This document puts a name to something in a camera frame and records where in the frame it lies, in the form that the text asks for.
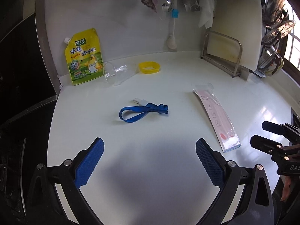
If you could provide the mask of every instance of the kitchen utensil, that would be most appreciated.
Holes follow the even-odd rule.
[[[172,10],[172,22],[173,22],[173,28],[172,28],[172,33],[169,35],[169,38],[167,40],[167,46],[172,49],[176,50],[177,45],[175,41],[175,21],[178,19],[178,10],[177,10],[177,0],[174,1],[174,9]]]
[[[280,54],[276,53],[275,58],[271,62],[270,66],[264,71],[266,75],[274,75],[279,69],[284,66],[283,58]]]
[[[172,9],[172,2],[171,2],[170,0],[167,0],[167,1],[163,4],[162,9],[163,9],[163,11],[166,12],[166,13],[167,13],[167,12],[170,12],[171,9]]]
[[[238,40],[243,47],[240,65],[255,71],[260,57],[262,39],[260,0],[218,0],[211,31]],[[239,44],[231,39],[210,34],[207,53],[236,63]]]
[[[262,45],[270,46],[273,43],[276,43],[278,40],[281,40],[282,38],[286,37],[293,30],[295,24],[295,20],[287,20],[275,26],[262,38]]]
[[[282,13],[285,3],[286,0],[268,0],[262,18],[266,28],[271,28],[282,22]]]
[[[266,52],[263,52],[262,56],[258,61],[258,68],[263,69],[269,65],[269,63],[274,59],[276,56],[277,49],[274,46],[271,46]]]
[[[137,65],[135,63],[123,64],[119,60],[107,62],[104,65],[103,72],[106,81],[110,85],[118,86],[137,73]]]

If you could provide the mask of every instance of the window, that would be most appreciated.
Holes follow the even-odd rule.
[[[296,25],[288,35],[284,58],[300,70],[300,21],[288,2],[285,10],[289,12],[289,20],[294,19]]]

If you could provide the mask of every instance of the yellow pouch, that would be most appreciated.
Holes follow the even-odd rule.
[[[100,43],[95,29],[75,34],[64,51],[73,85],[103,75]]]

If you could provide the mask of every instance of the black stove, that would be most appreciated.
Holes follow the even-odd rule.
[[[22,164],[26,139],[13,140],[0,135],[0,196],[19,221],[24,221]]]

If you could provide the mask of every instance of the seasoning pouch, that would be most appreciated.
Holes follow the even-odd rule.
[[[65,42],[68,46],[64,53],[73,85],[78,85],[103,75],[100,43],[95,29],[79,32],[71,39],[66,38]]]
[[[241,143],[234,131],[233,124],[215,96],[212,84],[197,85],[194,92],[199,96],[208,114],[223,152],[240,147]]]

